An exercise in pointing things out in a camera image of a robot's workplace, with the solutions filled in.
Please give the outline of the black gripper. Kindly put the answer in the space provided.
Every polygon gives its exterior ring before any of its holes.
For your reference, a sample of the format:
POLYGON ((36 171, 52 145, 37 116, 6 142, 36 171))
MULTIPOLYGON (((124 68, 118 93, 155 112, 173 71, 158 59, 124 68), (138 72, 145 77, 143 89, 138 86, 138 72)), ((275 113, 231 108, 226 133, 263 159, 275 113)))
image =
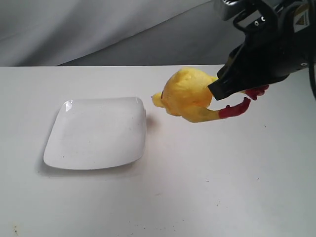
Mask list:
POLYGON ((316 2, 283 0, 275 7, 266 0, 249 0, 250 6, 234 19, 247 17, 251 10, 261 15, 240 30, 244 43, 229 54, 218 71, 218 79, 208 86, 216 100, 243 90, 281 82, 291 73, 307 68, 315 82, 316 2))

